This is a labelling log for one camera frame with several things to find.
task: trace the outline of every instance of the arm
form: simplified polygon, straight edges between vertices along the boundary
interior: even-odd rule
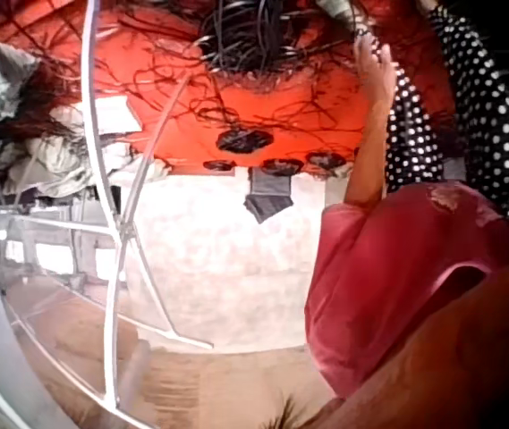
[[[360,154],[345,191],[344,203],[372,209],[381,199],[385,185],[387,118],[395,89],[395,70],[389,46],[381,58],[371,53],[373,37],[358,37],[354,54],[358,73],[369,99],[369,113],[361,140]]]

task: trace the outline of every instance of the wooden floor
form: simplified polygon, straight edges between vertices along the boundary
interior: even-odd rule
[[[22,308],[29,304],[22,296],[12,290],[8,298]],[[37,336],[59,358],[103,391],[102,312],[70,299],[32,321]],[[64,411],[81,428],[97,427],[101,408],[73,388],[23,332],[16,333],[30,364]],[[136,330],[119,323],[119,373],[137,341]],[[275,416],[290,396],[303,421],[330,395],[304,348],[240,355],[155,350],[132,413],[162,429],[257,429]]]

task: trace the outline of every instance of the pink shirt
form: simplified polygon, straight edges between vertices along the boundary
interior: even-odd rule
[[[370,213],[327,208],[305,308],[318,369],[347,398],[455,268],[506,265],[509,223],[458,182],[403,187]]]

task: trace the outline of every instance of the polka dot fabric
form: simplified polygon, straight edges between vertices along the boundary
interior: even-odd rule
[[[377,56],[380,47],[374,39],[373,52]],[[403,68],[398,67],[396,72],[395,98],[387,122],[387,192],[410,183],[443,180],[443,154],[428,124],[420,93]]]
[[[441,40],[455,95],[459,132],[467,139],[468,184],[509,216],[509,96],[495,62],[465,18],[439,6],[429,21]]]

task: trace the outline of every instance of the white metal frame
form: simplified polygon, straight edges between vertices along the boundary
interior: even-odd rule
[[[117,318],[121,318],[125,322],[134,324],[139,328],[154,332],[162,335],[171,340],[180,341],[196,347],[204,349],[212,349],[213,345],[205,341],[197,341],[192,338],[180,335],[175,329],[173,322],[166,311],[165,304],[161,298],[158,287],[153,279],[148,260],[145,257],[143,247],[140,241],[137,228],[134,223],[135,210],[139,202],[140,192],[143,183],[147,176],[148,168],[153,162],[153,154],[155,146],[160,138],[163,129],[174,105],[176,104],[182,91],[188,84],[188,76],[183,76],[175,88],[170,100],[165,105],[157,126],[149,140],[145,153],[144,162],[141,163],[139,170],[135,175],[129,197],[127,198],[126,206],[123,215],[119,215],[115,203],[111,195],[111,188],[109,180],[105,174],[104,159],[101,152],[98,133],[98,118],[95,110],[95,91],[93,88],[93,52],[96,43],[97,23],[99,12],[99,0],[89,0],[87,11],[85,13],[85,21],[83,25],[83,41],[81,47],[81,97],[83,101],[83,121],[85,128],[85,138],[89,150],[89,159],[91,168],[95,175],[96,186],[100,198],[103,213],[105,214],[107,226],[94,225],[88,223],[78,222],[64,222],[49,219],[40,219],[32,216],[16,215],[14,219],[32,223],[41,223],[44,225],[51,225],[55,227],[68,228],[70,230],[89,231],[99,234],[107,234],[111,236],[115,242],[115,266],[112,276],[109,280],[106,294],[105,305],[97,302],[90,297],[87,297],[76,290],[69,288],[62,282],[56,281],[57,284],[74,294],[75,296],[89,302],[95,307],[105,311],[104,322],[104,371],[105,371],[105,393],[101,395],[93,387],[91,387],[85,380],[83,380],[77,373],[75,373],[64,362],[61,362],[41,343],[35,335],[33,328],[28,324],[27,318],[21,318],[6,302],[7,307],[13,313],[15,319],[14,323],[21,326],[23,331],[29,335],[32,342],[38,347],[43,355],[78,389],[88,395],[97,404],[106,409],[108,412],[121,418],[125,422],[139,427],[140,429],[150,429],[152,426],[141,422],[137,418],[129,415],[123,410],[119,409],[119,394],[117,389],[117,359],[116,359],[116,342],[117,342]],[[167,329],[159,329],[156,326],[145,324],[140,320],[122,315],[116,311],[117,292],[119,273],[123,270],[127,246],[131,245],[135,256],[137,257],[140,265],[140,270],[143,275],[144,282],[147,286],[148,292],[157,307],[159,314],[164,318]]]

